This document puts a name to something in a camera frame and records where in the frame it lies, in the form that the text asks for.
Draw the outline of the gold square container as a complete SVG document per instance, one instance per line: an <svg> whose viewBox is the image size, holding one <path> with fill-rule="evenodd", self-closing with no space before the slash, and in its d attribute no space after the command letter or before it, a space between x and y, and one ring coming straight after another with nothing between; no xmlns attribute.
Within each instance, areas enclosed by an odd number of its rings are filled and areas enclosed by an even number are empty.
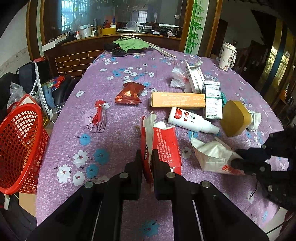
<svg viewBox="0 0 296 241"><path fill-rule="evenodd" d="M251 115L240 101L227 101L222 112L220 125L227 137L241 135L251 124Z"/></svg>

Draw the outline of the white paper bag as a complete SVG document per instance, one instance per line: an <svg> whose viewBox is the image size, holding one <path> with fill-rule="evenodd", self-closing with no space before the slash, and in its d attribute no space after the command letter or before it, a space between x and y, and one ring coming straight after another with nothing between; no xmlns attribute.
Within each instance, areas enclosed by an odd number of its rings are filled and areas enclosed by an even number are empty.
<svg viewBox="0 0 296 241"><path fill-rule="evenodd" d="M242 158L220 139L215 138L214 141L204 143L191 137L191 145L203 171L245 175L242 170L234 169L230 165L232 160Z"/></svg>

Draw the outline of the red torn paper box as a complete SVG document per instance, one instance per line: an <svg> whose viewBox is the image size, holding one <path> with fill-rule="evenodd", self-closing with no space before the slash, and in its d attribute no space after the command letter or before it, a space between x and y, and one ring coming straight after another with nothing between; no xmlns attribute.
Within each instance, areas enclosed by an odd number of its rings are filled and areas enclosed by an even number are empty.
<svg viewBox="0 0 296 241"><path fill-rule="evenodd" d="M144 177L148 184L153 184L154 179L151 171L152 151L157 150L159 160L166 162L170 170L177 174L181 173L181 156L177 141L176 129L167 127L162 121L157 122L157 115L151 113L143 116L140 125L140 146L142 152L142 163Z"/></svg>

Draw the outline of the white spray bottle red label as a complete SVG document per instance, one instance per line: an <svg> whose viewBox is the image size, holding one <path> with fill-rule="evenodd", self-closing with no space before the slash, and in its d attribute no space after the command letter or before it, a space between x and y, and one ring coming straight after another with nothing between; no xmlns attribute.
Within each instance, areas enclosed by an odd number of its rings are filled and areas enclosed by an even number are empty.
<svg viewBox="0 0 296 241"><path fill-rule="evenodd" d="M200 115L176 107L171 108L168 123L193 132L212 133L216 135L220 131L219 127L205 120Z"/></svg>

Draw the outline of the green white medicine box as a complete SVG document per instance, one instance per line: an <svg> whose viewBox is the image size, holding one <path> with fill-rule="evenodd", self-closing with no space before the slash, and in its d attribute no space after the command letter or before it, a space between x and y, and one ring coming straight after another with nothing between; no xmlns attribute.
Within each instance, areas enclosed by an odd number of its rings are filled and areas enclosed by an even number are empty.
<svg viewBox="0 0 296 241"><path fill-rule="evenodd" d="M223 118L223 111L220 82L205 81L204 94L206 106L203 111L203 117L210 120L221 120Z"/></svg>

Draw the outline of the pink red crumpled wrapper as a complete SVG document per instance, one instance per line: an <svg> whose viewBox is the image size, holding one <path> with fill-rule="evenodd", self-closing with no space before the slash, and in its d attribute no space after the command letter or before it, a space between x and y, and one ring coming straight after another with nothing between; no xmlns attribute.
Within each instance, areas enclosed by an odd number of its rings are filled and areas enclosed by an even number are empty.
<svg viewBox="0 0 296 241"><path fill-rule="evenodd" d="M103 100L97 100L92 109L83 114L83 125L92 133L100 133L106 127L106 111L109 109L109 103Z"/></svg>

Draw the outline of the orange cardboard box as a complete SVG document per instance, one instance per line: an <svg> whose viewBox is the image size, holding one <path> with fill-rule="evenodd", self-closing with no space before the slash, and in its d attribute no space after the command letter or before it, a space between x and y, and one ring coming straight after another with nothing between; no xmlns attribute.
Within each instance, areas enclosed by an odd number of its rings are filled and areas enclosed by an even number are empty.
<svg viewBox="0 0 296 241"><path fill-rule="evenodd" d="M197 93L152 92L151 107L204 108L205 95Z"/></svg>

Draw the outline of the long white medicine box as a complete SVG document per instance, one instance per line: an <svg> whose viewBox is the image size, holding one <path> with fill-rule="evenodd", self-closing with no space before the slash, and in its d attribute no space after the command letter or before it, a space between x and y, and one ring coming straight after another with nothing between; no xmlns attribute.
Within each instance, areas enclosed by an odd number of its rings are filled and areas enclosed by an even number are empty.
<svg viewBox="0 0 296 241"><path fill-rule="evenodd" d="M201 64L191 66L186 63L186 73L193 93L203 93L205 78L200 66Z"/></svg>

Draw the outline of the white cartoon tumbler cup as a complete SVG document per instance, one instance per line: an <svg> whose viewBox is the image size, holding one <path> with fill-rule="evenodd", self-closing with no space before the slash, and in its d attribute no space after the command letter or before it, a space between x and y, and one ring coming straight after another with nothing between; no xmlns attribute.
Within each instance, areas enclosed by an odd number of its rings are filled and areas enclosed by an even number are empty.
<svg viewBox="0 0 296 241"><path fill-rule="evenodd" d="M222 46L221 56L219 60L218 67L225 72L227 72L230 68L233 68L234 63L237 57L236 47L225 42Z"/></svg>

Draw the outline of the small white ointment tube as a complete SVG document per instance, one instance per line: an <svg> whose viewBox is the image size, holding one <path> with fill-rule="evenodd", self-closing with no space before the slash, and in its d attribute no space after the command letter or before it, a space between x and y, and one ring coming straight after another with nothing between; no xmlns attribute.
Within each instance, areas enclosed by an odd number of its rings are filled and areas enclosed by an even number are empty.
<svg viewBox="0 0 296 241"><path fill-rule="evenodd" d="M190 66L191 69L199 68L203 64L203 61L198 61L193 66Z"/></svg>

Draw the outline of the red plastic mesh basket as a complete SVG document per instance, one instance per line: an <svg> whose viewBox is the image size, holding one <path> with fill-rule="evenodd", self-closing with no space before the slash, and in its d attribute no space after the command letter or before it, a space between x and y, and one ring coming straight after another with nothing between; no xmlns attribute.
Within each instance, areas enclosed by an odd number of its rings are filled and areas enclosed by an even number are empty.
<svg viewBox="0 0 296 241"><path fill-rule="evenodd" d="M1 192L36 194L49 136L41 109L32 103L15 108L1 123Z"/></svg>

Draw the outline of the black pouch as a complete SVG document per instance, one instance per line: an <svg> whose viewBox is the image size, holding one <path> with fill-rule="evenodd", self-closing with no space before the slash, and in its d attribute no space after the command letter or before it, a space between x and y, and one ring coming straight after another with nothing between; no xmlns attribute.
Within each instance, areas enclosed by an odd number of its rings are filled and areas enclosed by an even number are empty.
<svg viewBox="0 0 296 241"><path fill-rule="evenodd" d="M112 57L124 57L126 55L126 51L121 48L116 48L112 50Z"/></svg>

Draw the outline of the bundle of chopsticks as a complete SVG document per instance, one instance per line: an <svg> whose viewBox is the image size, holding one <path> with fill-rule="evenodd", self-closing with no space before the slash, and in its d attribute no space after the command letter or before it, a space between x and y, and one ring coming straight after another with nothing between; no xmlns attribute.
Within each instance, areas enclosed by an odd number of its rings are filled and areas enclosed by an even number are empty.
<svg viewBox="0 0 296 241"><path fill-rule="evenodd" d="M167 56L167 57L172 57L172 58L176 58L175 55L169 53L168 51L162 49L161 47L155 45L155 44L152 44L150 42L147 42L147 41L144 41L138 37L130 37L129 35L120 35L120 39L121 40L127 40L127 39L138 39L138 40L141 40L142 42L145 42L146 44L149 45L149 47L151 48L154 48L156 51L158 51L160 54L162 54L163 56Z"/></svg>

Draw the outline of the wooden brick pattern counter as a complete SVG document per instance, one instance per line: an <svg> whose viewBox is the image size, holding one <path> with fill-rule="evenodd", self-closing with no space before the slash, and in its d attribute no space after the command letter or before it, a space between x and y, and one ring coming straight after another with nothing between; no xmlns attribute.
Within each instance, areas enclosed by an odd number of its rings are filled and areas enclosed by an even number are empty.
<svg viewBox="0 0 296 241"><path fill-rule="evenodd" d="M119 34L95 36L64 43L44 52L53 76L81 77L88 66L104 52L104 44L119 39Z"/></svg>

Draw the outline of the clear plastic bag on sofa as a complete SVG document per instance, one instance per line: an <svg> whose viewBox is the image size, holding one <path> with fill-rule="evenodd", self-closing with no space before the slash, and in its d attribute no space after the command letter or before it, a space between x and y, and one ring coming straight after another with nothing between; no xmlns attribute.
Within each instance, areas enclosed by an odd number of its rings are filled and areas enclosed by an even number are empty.
<svg viewBox="0 0 296 241"><path fill-rule="evenodd" d="M19 102L26 92L23 90L22 86L12 82L10 85L10 94L11 95L6 106L7 109L9 109L15 102Z"/></svg>

